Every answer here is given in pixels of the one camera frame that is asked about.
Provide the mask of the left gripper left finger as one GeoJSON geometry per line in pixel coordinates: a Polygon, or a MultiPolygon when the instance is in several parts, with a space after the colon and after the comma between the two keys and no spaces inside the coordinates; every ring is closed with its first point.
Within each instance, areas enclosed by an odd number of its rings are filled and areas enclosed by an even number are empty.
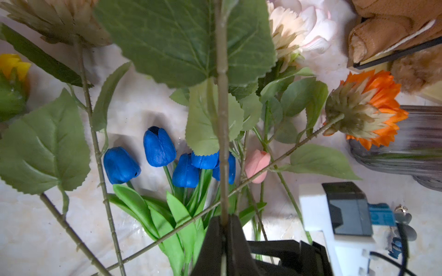
{"type": "Polygon", "coordinates": [[[209,222],[191,276],[221,276],[224,256],[226,256],[226,231],[221,223],[221,217],[216,216],[209,222]]]}

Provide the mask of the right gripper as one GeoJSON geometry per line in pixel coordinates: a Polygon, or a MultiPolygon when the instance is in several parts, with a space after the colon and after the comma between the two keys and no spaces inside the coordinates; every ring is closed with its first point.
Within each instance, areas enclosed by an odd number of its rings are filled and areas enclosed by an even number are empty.
{"type": "Polygon", "coordinates": [[[326,248],[316,242],[249,241],[251,253],[278,258],[278,264],[256,260],[261,276],[332,276],[326,248]]]}

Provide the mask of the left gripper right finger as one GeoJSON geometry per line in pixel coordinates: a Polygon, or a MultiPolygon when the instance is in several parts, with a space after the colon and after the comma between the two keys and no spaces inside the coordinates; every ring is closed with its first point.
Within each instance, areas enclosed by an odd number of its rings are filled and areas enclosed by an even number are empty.
{"type": "Polygon", "coordinates": [[[226,235],[227,275],[259,276],[238,216],[229,215],[226,235]]]}

